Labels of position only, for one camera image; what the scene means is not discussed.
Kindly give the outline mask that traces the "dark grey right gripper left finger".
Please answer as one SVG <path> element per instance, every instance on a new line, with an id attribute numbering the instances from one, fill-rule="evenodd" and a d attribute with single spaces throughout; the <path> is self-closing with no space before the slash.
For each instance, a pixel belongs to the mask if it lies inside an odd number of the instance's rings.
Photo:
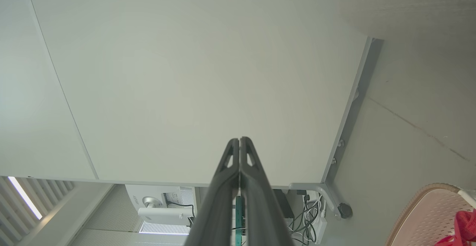
<path id="1" fill-rule="evenodd" d="M 239 184 L 239 139 L 228 141 L 209 185 L 201 210 L 185 241 L 186 246 L 229 246 L 232 200 Z"/>

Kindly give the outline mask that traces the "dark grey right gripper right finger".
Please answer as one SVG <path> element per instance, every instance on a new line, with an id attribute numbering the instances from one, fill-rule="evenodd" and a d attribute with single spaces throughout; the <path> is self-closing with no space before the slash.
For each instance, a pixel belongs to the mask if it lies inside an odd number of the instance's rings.
<path id="1" fill-rule="evenodd" d="M 240 190 L 249 246 L 293 246 L 284 216 L 249 137 L 240 138 Z"/>

